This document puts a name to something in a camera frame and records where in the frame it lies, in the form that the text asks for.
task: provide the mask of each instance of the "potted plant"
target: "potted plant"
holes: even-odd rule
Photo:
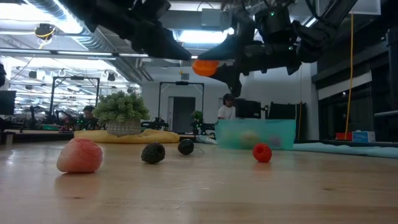
[[[192,113],[192,118],[195,121],[202,122],[203,121],[203,112],[202,111],[194,111]]]
[[[192,118],[193,118],[193,134],[197,135],[199,133],[199,129],[201,128],[201,124],[203,123],[203,112],[202,111],[194,111],[192,113]]]
[[[123,136],[141,133],[141,120],[149,119],[144,100],[137,93],[123,91],[108,96],[100,96],[93,111],[100,125],[106,125],[110,134]]]

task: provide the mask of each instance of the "green plant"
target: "green plant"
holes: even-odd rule
[[[192,118],[197,121],[203,121],[203,112],[202,111],[194,111],[192,113]]]
[[[108,121],[125,122],[132,119],[149,119],[144,100],[137,93],[126,94],[123,91],[108,96],[100,96],[94,109],[95,118],[101,125]]]

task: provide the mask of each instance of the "hanging cable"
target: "hanging cable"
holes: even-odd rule
[[[300,72],[300,111],[298,113],[299,117],[298,117],[297,140],[300,139],[300,134],[301,134],[301,119],[302,119],[302,108],[303,108],[303,70],[300,68],[299,72]]]
[[[351,108],[351,92],[353,89],[353,76],[354,76],[354,13],[351,12],[351,52],[349,56],[350,64],[350,78],[349,78],[349,93],[348,93],[348,106],[347,106],[347,120],[346,120],[346,131],[344,134],[344,140],[347,140],[348,123],[349,123],[349,111]]]
[[[40,44],[39,50],[40,50],[41,48],[43,48],[44,45],[49,44],[49,43],[46,43],[46,40],[48,39],[48,37],[50,37],[50,35],[54,32],[54,30],[53,30],[51,33],[45,35],[45,40],[43,41],[42,44]],[[36,56],[36,54],[34,54],[34,55],[32,56],[32,58],[26,63],[26,65],[25,65],[16,75],[14,75],[14,77],[12,77],[12,78],[10,79],[10,81],[9,81],[10,83],[11,83],[13,80],[17,79],[17,78],[22,74],[22,72],[25,71],[25,69],[26,69],[26,68],[28,67],[28,65],[32,62],[32,60],[33,60],[33,58],[35,58],[35,56]]]
[[[322,22],[324,22],[324,23],[326,23],[326,24],[329,24],[329,25],[331,25],[331,26],[335,26],[334,24],[331,24],[330,22],[328,22],[328,21],[322,19],[322,17],[325,15],[325,13],[326,13],[327,10],[330,8],[330,6],[334,3],[334,1],[335,1],[335,0],[329,0],[329,3],[326,5],[326,8],[325,8],[325,10],[323,11],[323,13],[322,13],[321,16],[318,15],[318,13],[317,13],[317,7],[316,7],[315,4],[312,4],[312,3],[310,2],[310,0],[305,0],[305,3],[307,4],[307,7],[308,7],[308,9],[310,10],[310,12],[311,12],[311,14],[312,14],[312,16],[313,16],[314,18],[316,18],[317,20],[322,21]]]
[[[263,1],[264,1],[264,4],[267,6],[267,8],[271,7],[270,4],[267,2],[267,0],[263,0]]]
[[[214,9],[214,7],[213,7],[208,1],[202,1],[202,2],[199,3],[198,8],[197,8],[197,11],[199,11],[199,7],[200,7],[203,3],[206,3],[206,4],[209,5],[212,9]]]

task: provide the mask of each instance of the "pink ball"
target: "pink ball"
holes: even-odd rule
[[[91,173],[100,168],[102,150],[93,141],[83,138],[70,140],[58,157],[57,168],[61,172]]]

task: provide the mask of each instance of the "man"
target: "man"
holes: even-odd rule
[[[0,63],[0,87],[2,87],[6,83],[6,71],[4,69],[4,65]]]
[[[97,130],[99,129],[98,126],[98,119],[94,118],[93,115],[93,110],[94,106],[85,106],[83,109],[83,112],[85,114],[85,120],[83,122],[83,127],[81,129],[83,130]]]
[[[223,97],[223,106],[218,109],[218,119],[235,119],[234,96],[225,94]]]

